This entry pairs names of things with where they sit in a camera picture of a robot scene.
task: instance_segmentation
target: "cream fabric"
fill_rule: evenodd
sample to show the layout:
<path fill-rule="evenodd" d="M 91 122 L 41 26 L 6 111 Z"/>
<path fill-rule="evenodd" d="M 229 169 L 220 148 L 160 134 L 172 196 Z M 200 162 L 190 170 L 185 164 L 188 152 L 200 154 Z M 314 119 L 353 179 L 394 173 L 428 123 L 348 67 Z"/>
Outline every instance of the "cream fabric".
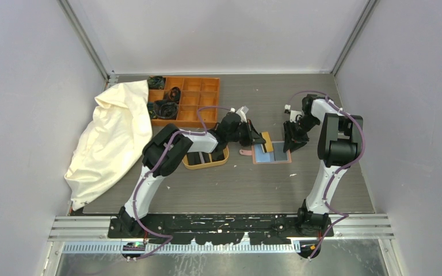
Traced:
<path fill-rule="evenodd" d="M 93 121 L 81 135 L 65 174 L 74 210 L 116 184 L 140 158 L 152 135 L 146 80 L 119 83 L 95 100 Z"/>

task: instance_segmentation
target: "pink tag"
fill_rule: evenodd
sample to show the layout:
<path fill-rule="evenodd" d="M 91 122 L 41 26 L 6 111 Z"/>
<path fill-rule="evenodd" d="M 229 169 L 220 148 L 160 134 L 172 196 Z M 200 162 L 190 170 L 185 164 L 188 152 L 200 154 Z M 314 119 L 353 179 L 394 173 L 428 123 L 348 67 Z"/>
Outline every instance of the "pink tag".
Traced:
<path fill-rule="evenodd" d="M 239 154 L 241 154 L 241 155 L 247 155 L 247 156 L 251 156 L 252 155 L 252 151 L 246 151 L 246 150 L 242 150 L 242 149 L 240 149 L 239 150 Z"/>

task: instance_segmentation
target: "yellow basket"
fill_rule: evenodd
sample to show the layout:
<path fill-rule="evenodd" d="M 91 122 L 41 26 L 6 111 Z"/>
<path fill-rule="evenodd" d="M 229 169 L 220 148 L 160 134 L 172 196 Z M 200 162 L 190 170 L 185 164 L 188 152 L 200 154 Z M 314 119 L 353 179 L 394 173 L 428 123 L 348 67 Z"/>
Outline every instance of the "yellow basket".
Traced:
<path fill-rule="evenodd" d="M 228 146 L 226 146 L 226 148 L 224 148 L 223 153 L 224 153 L 224 159 L 221 161 L 213 162 L 211 154 L 209 154 L 209 160 L 210 160 L 209 163 L 189 165 L 189 162 L 187 161 L 187 155 L 185 155 L 184 158 L 182 159 L 182 163 L 189 170 L 198 170 L 200 168 L 210 168 L 210 167 L 221 166 L 221 165 L 225 164 L 226 162 L 228 162 L 228 157 L 230 157 L 230 150 L 228 149 Z"/>

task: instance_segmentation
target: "gray wall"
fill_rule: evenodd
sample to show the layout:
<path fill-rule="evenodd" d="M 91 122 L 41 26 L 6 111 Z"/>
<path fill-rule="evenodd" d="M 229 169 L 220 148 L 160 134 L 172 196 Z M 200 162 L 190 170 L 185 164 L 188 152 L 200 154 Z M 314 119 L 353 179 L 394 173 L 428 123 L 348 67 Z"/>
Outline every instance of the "gray wall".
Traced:
<path fill-rule="evenodd" d="M 442 275 L 442 1 L 381 1 L 337 81 L 410 275 Z"/>
<path fill-rule="evenodd" d="M 367 0 L 73 0 L 118 74 L 331 71 Z"/>
<path fill-rule="evenodd" d="M 0 1 L 0 275 L 36 275 L 104 81 L 57 1 Z"/>

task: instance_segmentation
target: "floor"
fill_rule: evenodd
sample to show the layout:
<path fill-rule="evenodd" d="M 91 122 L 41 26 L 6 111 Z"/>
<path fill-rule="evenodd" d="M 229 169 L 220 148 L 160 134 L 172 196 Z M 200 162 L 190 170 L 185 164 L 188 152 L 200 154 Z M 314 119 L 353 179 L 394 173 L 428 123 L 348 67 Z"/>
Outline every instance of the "floor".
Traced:
<path fill-rule="evenodd" d="M 56 275 L 388 275 L 377 240 L 329 240 L 323 248 L 310 263 L 296 253 L 156 254 L 136 263 L 120 254 L 63 254 Z"/>
<path fill-rule="evenodd" d="M 220 106 L 239 108 L 259 132 L 268 131 L 272 141 L 283 140 L 283 122 L 288 120 L 284 105 L 295 92 L 320 90 L 328 93 L 338 106 L 333 76 L 304 75 L 220 75 Z M 121 76 L 119 82 L 146 79 Z M 296 97 L 292 109 L 300 108 Z M 226 114 L 220 111 L 219 120 Z M 253 164 L 251 156 L 238 152 L 230 143 L 228 162 L 219 167 L 187 170 L 183 165 L 158 189 L 150 206 L 151 213 L 295 213 L 309 195 L 318 173 L 317 143 L 321 129 L 308 134 L 310 142 L 292 153 L 289 164 Z M 85 206 L 84 213 L 117 213 L 129 199 L 140 174 L 140 161 L 105 194 Z M 360 166 L 352 166 L 340 181 L 331 203 L 342 212 L 372 213 L 374 209 Z"/>

